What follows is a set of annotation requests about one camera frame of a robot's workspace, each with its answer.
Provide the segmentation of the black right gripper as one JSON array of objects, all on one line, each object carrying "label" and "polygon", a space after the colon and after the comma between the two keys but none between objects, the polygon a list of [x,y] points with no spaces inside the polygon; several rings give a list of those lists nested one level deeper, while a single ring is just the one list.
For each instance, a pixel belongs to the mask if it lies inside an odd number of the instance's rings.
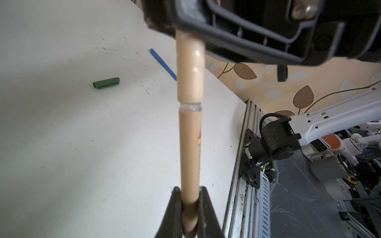
[{"label": "black right gripper", "polygon": [[380,1],[206,1],[210,50],[232,62],[318,66],[380,45]]}]

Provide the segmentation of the beige pen cap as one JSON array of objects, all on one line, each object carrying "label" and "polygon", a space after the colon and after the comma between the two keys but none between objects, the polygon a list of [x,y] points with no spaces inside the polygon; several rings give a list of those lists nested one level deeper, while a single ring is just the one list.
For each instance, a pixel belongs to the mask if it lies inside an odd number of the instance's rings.
[{"label": "beige pen cap", "polygon": [[205,42],[176,30],[177,95],[182,104],[199,104],[204,97]]}]

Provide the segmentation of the blue pen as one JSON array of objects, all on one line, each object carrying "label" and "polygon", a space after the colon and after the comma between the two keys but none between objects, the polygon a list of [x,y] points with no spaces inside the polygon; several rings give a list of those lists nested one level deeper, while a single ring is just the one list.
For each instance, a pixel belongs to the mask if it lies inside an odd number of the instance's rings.
[{"label": "blue pen", "polygon": [[171,77],[177,81],[176,74],[170,69],[170,67],[164,62],[164,60],[158,55],[154,49],[149,50],[152,56],[160,63],[160,65],[171,75]]}]

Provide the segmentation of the green pen cap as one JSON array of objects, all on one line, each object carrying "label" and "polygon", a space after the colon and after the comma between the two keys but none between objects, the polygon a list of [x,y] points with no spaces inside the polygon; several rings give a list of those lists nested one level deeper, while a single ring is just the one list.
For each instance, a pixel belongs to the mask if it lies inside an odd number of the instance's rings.
[{"label": "green pen cap", "polygon": [[92,83],[93,87],[97,90],[106,89],[110,87],[114,87],[120,84],[120,78],[114,77],[104,80],[95,81]]}]

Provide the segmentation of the beige pen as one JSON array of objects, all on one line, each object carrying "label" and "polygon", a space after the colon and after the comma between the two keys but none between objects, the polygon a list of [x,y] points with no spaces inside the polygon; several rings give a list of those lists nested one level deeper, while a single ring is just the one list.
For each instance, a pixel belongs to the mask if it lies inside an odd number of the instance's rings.
[{"label": "beige pen", "polygon": [[181,103],[179,108],[181,200],[183,234],[196,236],[201,152],[201,104]]}]

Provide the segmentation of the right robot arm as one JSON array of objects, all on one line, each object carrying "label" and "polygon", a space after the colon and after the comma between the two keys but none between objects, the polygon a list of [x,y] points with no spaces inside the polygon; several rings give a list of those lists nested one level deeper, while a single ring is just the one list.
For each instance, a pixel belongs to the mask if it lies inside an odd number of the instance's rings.
[{"label": "right robot arm", "polygon": [[[319,66],[334,57],[357,58],[381,33],[380,1],[143,1],[149,28],[174,36],[192,33],[206,49],[233,62],[278,66],[284,82],[290,65]],[[269,157],[280,160],[327,134],[381,115],[381,86],[329,107],[265,126]]]}]

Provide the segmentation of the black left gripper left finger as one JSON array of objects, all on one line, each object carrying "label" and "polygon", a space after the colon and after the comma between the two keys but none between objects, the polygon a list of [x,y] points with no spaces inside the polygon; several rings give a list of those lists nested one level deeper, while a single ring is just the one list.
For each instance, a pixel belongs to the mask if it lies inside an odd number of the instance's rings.
[{"label": "black left gripper left finger", "polygon": [[181,189],[174,187],[161,225],[155,238],[182,238],[182,200]]}]

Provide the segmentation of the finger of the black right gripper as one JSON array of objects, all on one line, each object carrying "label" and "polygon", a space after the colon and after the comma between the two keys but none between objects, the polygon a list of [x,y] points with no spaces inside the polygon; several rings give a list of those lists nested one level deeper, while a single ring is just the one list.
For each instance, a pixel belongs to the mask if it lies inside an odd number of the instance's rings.
[{"label": "finger of the black right gripper", "polygon": [[176,30],[207,37],[205,1],[142,1],[144,20],[150,29],[174,36]]}]

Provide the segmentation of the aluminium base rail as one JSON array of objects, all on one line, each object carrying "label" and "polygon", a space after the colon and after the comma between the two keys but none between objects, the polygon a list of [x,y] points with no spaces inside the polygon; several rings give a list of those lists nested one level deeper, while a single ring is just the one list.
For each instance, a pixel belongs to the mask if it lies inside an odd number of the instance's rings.
[{"label": "aluminium base rail", "polygon": [[247,158],[264,114],[251,100],[246,105],[222,231],[227,238],[269,238],[270,184],[264,172]]}]

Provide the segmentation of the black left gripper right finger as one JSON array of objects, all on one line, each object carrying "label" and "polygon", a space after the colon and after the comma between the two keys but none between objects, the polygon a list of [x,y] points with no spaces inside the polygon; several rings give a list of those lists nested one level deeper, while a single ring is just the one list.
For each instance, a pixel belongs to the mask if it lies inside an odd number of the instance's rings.
[{"label": "black left gripper right finger", "polygon": [[215,214],[209,193],[205,186],[200,187],[198,199],[198,238],[225,238]]}]

